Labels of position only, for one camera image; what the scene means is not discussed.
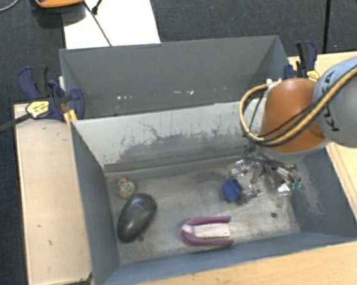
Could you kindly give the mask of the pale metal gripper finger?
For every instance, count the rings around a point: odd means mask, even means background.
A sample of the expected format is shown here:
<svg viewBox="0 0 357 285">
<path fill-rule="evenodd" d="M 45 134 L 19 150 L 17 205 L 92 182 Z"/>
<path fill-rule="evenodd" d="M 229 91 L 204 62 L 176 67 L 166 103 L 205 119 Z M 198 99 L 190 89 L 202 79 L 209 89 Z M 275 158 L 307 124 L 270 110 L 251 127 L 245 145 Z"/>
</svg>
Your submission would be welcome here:
<svg viewBox="0 0 357 285">
<path fill-rule="evenodd" d="M 260 188 L 260 186 L 256 182 L 249 183 L 247 185 L 247 187 L 244 187 L 241 190 L 240 201 L 241 201 L 241 203 L 246 203 L 246 202 L 251 201 L 252 199 L 260 197 L 263 194 L 264 194 L 264 191 Z"/>
<path fill-rule="evenodd" d="M 245 160 L 238 160 L 231 164 L 231 171 L 233 177 L 243 177 L 251 171 L 252 164 Z"/>
</svg>

